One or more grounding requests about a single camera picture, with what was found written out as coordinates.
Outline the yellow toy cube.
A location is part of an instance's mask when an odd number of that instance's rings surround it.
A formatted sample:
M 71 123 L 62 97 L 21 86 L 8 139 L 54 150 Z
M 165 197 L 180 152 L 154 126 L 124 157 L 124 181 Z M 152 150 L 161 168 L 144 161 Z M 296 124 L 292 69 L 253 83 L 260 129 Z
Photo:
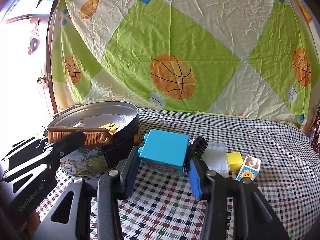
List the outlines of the yellow toy cube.
M 237 172 L 242 167 L 244 160 L 240 152 L 228 152 L 226 154 L 230 172 Z

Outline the clear plastic box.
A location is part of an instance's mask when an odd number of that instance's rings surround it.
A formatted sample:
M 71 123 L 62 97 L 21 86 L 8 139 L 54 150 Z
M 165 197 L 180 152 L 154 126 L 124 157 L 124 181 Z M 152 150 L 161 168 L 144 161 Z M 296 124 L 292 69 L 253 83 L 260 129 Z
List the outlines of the clear plastic box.
M 209 142 L 201 160 L 206 163 L 210 170 L 214 170 L 221 176 L 226 178 L 229 175 L 227 152 L 223 143 Z

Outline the white sun toy block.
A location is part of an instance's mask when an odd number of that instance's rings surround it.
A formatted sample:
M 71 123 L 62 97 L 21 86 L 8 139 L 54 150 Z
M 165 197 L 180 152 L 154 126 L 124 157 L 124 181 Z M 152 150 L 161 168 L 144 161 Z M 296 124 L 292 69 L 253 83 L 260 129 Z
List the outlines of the white sun toy block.
M 251 181 L 258 176 L 261 167 L 261 160 L 250 155 L 246 155 L 245 160 L 240 167 L 239 173 L 236 177 L 237 181 L 242 178 L 249 178 Z

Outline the yellow smiley face toy block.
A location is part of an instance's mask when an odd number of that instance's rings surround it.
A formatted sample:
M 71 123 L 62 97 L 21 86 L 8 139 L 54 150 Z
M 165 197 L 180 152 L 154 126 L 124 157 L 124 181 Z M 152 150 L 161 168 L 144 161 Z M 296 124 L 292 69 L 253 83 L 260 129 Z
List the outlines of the yellow smiley face toy block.
M 115 134 L 117 129 L 119 128 L 119 124 L 116 122 L 110 122 L 108 124 L 104 124 L 100 126 L 100 128 L 107 129 L 111 135 Z

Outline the blue toy block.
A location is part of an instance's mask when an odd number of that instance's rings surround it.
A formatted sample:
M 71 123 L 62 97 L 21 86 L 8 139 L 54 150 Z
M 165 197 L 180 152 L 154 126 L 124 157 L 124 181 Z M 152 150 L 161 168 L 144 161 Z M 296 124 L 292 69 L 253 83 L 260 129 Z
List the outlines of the blue toy block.
M 151 170 L 181 176 L 189 136 L 186 134 L 151 129 L 138 149 L 141 161 Z

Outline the white power adapter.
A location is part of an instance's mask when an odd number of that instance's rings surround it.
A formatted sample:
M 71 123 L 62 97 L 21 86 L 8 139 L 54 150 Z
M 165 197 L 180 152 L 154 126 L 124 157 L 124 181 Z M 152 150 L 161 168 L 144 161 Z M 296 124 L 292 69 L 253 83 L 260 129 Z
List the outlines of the white power adapter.
M 78 123 L 74 124 L 73 127 L 85 128 L 85 124 L 83 124 L 82 122 L 78 122 Z

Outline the round metal tin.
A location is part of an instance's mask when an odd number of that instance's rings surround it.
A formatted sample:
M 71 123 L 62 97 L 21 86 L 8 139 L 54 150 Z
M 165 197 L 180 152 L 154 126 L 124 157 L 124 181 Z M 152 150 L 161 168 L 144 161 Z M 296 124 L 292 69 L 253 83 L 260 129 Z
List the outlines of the round metal tin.
M 138 108 L 129 102 L 104 101 L 70 108 L 47 127 L 48 143 L 76 132 L 84 132 L 83 146 L 65 155 L 60 168 L 74 176 L 103 173 L 126 159 L 139 145 Z

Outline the checkered tablecloth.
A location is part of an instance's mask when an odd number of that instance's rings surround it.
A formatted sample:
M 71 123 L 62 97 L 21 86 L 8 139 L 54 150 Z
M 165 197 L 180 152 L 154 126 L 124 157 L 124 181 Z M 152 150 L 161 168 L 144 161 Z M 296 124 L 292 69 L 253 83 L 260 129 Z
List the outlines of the checkered tablecloth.
M 70 109 L 109 124 L 105 173 L 74 179 L 34 239 L 319 239 L 319 157 L 299 129 L 147 108 Z

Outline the wooden door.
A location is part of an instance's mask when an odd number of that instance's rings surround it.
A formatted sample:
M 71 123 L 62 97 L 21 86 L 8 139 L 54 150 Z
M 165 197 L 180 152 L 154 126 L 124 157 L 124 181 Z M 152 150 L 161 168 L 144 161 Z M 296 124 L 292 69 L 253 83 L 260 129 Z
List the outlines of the wooden door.
M 1 113 L 48 120 L 57 113 L 49 25 L 58 0 L 9 0 L 1 11 Z

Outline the brass door knob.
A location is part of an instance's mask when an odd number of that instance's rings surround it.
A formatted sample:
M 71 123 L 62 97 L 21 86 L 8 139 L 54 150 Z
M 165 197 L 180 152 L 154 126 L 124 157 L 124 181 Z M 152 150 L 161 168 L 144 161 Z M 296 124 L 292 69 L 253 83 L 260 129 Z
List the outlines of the brass door knob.
M 41 76 L 37 79 L 37 83 L 42 84 L 42 83 L 47 83 L 52 80 L 52 75 L 51 73 L 47 73 L 47 75 Z

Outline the red plaid bear cloth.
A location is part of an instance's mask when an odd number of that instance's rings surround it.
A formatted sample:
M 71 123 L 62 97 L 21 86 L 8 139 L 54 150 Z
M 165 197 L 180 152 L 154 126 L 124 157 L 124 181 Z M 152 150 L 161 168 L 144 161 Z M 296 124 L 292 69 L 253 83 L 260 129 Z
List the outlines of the red plaid bear cloth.
M 319 134 L 320 134 L 319 121 L 320 121 L 320 119 L 319 118 L 320 118 L 320 111 L 318 108 L 315 121 L 310 129 L 310 134 L 309 134 L 310 144 L 318 156 L 320 155 L 320 138 L 319 138 Z

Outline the basketball print bed sheet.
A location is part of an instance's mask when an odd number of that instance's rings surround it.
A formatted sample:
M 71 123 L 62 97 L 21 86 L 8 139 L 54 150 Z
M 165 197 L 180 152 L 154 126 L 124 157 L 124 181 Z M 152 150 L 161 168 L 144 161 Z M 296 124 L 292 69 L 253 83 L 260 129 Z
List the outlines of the basketball print bed sheet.
M 303 0 L 59 0 L 49 40 L 60 110 L 124 100 L 315 122 L 319 35 Z

